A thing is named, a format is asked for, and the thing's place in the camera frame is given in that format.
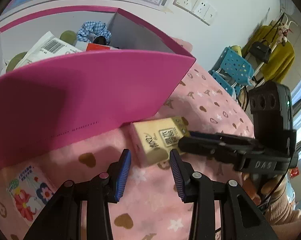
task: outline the yellow garment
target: yellow garment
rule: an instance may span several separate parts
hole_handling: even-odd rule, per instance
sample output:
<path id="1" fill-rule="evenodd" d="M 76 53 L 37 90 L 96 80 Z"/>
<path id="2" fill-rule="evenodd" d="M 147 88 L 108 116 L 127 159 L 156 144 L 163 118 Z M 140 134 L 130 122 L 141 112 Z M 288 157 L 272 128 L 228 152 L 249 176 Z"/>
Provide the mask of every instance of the yellow garment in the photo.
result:
<path id="1" fill-rule="evenodd" d="M 262 26 L 259 30 L 254 34 L 254 36 L 249 40 L 246 46 L 242 49 L 243 57 L 246 57 L 248 54 L 249 48 L 255 41 L 260 41 L 271 29 L 271 26 Z M 266 40 L 270 43 L 273 39 L 273 36 L 276 32 L 277 28 L 274 28 L 266 37 Z M 270 45 L 272 48 L 276 43 L 276 39 L 278 38 L 278 34 Z M 261 67 L 261 72 L 267 80 L 273 80 L 275 82 L 281 82 L 285 75 L 288 73 L 289 68 L 292 66 L 292 63 L 295 59 L 295 51 L 290 42 L 287 42 L 285 47 L 281 44 L 278 44 L 275 50 L 271 53 L 268 64 L 264 64 Z"/>

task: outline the barcode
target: barcode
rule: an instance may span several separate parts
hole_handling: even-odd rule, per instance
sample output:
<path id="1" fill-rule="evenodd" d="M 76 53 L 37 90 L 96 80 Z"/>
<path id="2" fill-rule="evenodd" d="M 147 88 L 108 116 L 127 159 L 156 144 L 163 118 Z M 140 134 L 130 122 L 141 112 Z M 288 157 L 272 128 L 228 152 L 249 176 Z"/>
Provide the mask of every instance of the barcode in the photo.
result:
<path id="1" fill-rule="evenodd" d="M 163 0 L 161 5 L 165 6 L 166 2 L 167 2 L 167 0 Z"/>
<path id="2" fill-rule="evenodd" d="M 45 46 L 43 46 L 43 49 L 46 49 L 47 51 L 55 54 L 57 51 L 59 51 L 62 47 L 65 47 L 64 44 L 60 43 L 56 40 L 51 40 L 48 42 Z"/>

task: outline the silver screw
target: silver screw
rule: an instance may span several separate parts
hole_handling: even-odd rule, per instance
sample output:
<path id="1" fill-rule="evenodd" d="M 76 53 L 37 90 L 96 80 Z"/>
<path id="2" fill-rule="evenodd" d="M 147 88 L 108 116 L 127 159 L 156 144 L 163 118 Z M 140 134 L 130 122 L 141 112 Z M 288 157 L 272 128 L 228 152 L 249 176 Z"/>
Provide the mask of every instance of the silver screw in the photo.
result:
<path id="1" fill-rule="evenodd" d="M 231 185 L 232 187 L 236 187 L 237 186 L 237 181 L 231 179 L 229 182 L 228 182 L 229 185 Z"/>
<path id="2" fill-rule="evenodd" d="M 99 174 L 99 177 L 101 178 L 101 179 L 107 179 L 108 178 L 108 173 L 107 172 L 102 172 L 101 174 Z"/>
<path id="3" fill-rule="evenodd" d="M 199 172 L 194 172 L 194 173 L 193 173 L 193 177 L 194 177 L 195 179 L 199 179 L 199 178 L 202 177 L 202 175 L 201 175 Z"/>
<path id="4" fill-rule="evenodd" d="M 65 187 L 71 187 L 73 185 L 73 182 L 71 180 L 66 180 L 64 183 Z"/>

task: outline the pink patterned fabric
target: pink patterned fabric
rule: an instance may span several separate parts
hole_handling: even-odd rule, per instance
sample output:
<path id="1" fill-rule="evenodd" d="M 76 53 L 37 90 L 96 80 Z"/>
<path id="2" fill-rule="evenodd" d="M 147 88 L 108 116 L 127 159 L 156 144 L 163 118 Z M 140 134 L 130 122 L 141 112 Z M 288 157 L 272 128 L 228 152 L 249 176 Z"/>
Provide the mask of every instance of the pink patterned fabric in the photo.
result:
<path id="1" fill-rule="evenodd" d="M 188 71 L 154 118 L 174 115 L 185 117 L 189 130 L 253 136 L 253 125 L 247 115 L 198 64 Z M 109 204 L 114 239 L 188 239 L 192 204 L 184 204 L 178 197 L 168 162 L 139 168 L 128 126 L 54 150 L 31 162 L 58 188 L 67 179 L 86 181 L 105 171 L 118 160 L 124 148 L 132 151 L 132 166 L 124 196 L 118 204 Z M 212 180 L 236 179 L 241 183 L 240 174 L 232 170 L 232 165 L 191 154 L 182 158 Z M 9 181 L 24 166 L 20 163 L 0 171 L 0 229 L 9 240 L 21 240 L 28 230 L 6 192 Z M 5 217 L 1 215 L 3 208 L 7 212 Z M 218 228 L 218 204 L 215 208 Z M 82 229 L 84 234 L 85 214 Z"/>

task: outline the red flower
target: red flower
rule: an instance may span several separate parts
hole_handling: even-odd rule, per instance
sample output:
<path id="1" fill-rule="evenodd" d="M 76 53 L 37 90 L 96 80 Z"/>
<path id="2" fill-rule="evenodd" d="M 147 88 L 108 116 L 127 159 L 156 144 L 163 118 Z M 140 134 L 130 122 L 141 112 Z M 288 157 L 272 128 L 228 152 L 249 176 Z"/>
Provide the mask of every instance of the red flower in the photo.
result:
<path id="1" fill-rule="evenodd" d="M 21 216 L 26 218 L 28 221 L 33 221 L 33 215 L 35 215 L 35 213 L 31 212 L 30 207 L 26 206 L 26 203 L 30 199 L 30 195 L 27 194 L 25 190 L 21 189 L 19 195 L 14 195 L 14 199 L 17 210 Z"/>

